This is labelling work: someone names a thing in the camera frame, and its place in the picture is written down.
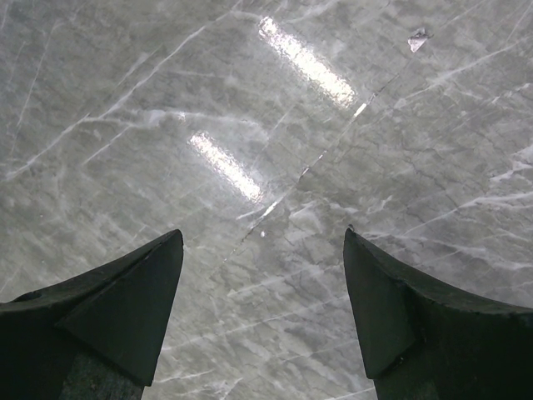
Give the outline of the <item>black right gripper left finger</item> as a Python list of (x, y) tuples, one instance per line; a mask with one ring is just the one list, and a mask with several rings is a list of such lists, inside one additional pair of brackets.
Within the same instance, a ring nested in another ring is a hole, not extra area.
[(139, 399), (153, 383), (183, 263), (172, 230), (1, 306), (4, 399)]

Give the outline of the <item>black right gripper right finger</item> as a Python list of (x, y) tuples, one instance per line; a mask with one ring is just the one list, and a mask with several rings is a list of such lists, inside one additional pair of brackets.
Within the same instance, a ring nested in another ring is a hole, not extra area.
[(411, 267), (348, 229), (346, 285), (380, 399), (529, 399), (532, 311)]

